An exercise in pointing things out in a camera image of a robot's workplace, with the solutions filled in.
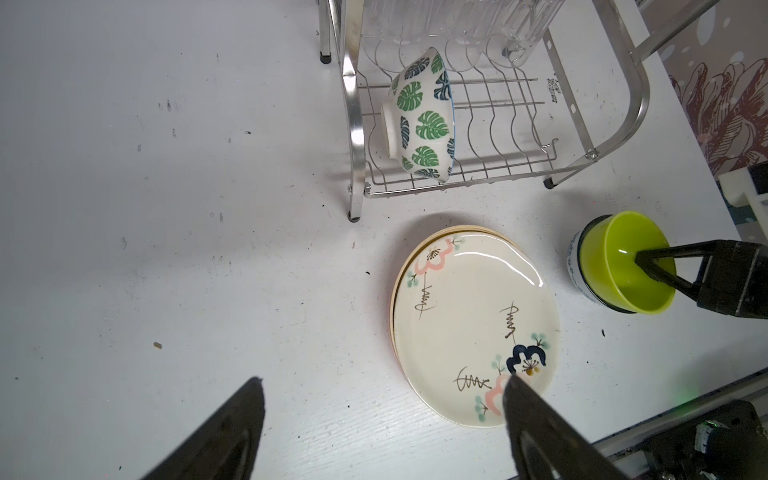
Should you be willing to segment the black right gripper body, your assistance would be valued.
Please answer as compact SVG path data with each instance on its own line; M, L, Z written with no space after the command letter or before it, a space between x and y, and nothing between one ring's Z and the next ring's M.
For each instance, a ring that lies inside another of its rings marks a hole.
M697 282L699 308L767 319L767 246L735 240L704 243Z

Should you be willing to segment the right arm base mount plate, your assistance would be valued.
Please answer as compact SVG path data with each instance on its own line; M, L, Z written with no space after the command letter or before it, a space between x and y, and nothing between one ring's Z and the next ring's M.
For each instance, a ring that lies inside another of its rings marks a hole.
M734 400L642 444L656 479L765 479L767 430L753 404Z

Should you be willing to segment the lime green bowl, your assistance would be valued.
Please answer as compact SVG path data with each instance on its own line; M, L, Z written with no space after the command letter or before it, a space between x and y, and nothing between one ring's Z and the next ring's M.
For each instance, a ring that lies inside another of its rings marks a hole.
M581 271L604 301L632 314L660 314L672 304L675 289L646 275L635 255L668 246L649 217L635 211L612 214L586 234L579 253Z

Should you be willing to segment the white floral plate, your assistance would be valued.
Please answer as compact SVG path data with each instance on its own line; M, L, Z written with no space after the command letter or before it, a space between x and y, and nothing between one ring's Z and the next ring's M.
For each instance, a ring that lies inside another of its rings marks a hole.
M466 427L504 425L508 380L517 375L541 394L559 363L559 316L540 269L490 234L455 233L425 247L399 284L394 327L416 394Z

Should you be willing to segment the yellow plate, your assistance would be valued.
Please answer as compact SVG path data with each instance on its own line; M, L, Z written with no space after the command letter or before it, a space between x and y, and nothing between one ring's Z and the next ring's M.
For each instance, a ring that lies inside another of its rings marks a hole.
M427 247L429 244L434 242L437 239L440 239L442 237L449 236L450 234L455 233L468 233L468 232L480 232L485 234L494 235L496 237L499 237L503 239L505 242L509 243L510 245L517 247L517 244L504 236L502 233L499 233L495 230L492 230L490 228L482 227L479 225L455 225L455 226L449 226L446 228L443 228L430 236L426 237L422 242L420 242L409 254L408 256L403 260L402 266L400 268L400 271L398 272L397 276L395 277L395 280L392 283L392 290L390 295L390 302L389 302L389 330L390 330L390 337L391 337L391 348L394 355L395 360L397 363L400 363L399 356L396 349L396 343L395 343L395 327L394 327L394 308L395 308L395 301L399 290L399 284L401 280L404 278L408 266L411 264L411 262L419 255L419 253Z

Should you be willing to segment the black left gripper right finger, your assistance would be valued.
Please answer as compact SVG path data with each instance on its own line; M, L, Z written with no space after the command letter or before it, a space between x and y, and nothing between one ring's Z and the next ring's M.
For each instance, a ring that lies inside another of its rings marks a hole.
M517 375L504 389L503 407L520 479L625 477Z

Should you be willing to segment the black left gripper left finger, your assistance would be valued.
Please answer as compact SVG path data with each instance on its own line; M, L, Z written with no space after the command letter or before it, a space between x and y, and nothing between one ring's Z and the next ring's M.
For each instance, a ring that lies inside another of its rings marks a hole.
M249 479L265 418L262 380L247 380L147 479Z

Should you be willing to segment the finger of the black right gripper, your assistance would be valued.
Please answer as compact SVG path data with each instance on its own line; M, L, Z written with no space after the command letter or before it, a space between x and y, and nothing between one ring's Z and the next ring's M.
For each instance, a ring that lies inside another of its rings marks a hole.
M653 280L674 288L691 300L698 299L701 286L678 276L676 273L667 271L661 266L658 259L637 257L635 263Z
M664 258L693 258L711 255L716 248L717 241L710 240L666 248L641 250L635 255L635 263L638 266L649 265L652 261Z

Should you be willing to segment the green leaf pattern bowl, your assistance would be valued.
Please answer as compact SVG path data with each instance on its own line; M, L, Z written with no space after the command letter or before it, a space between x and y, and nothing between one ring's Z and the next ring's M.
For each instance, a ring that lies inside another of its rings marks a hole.
M445 62L428 48L392 80L381 107L387 156L408 174L443 184L453 170L456 121Z

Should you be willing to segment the blue floral white bowl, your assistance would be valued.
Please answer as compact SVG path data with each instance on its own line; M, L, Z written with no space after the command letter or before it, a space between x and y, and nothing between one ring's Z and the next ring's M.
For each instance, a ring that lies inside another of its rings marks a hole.
M604 301L602 298L597 296L595 292L592 290L592 288L587 284L585 277L581 271L579 253L580 253L581 246L586 234L589 233L600 221L608 218L609 218L609 215L602 215L594 218L573 236L568 247L568 253L566 258L567 269L574 286L588 299L590 299L594 303L600 304L615 312L619 312L622 314L632 314L632 311L619 308L615 305L612 305Z

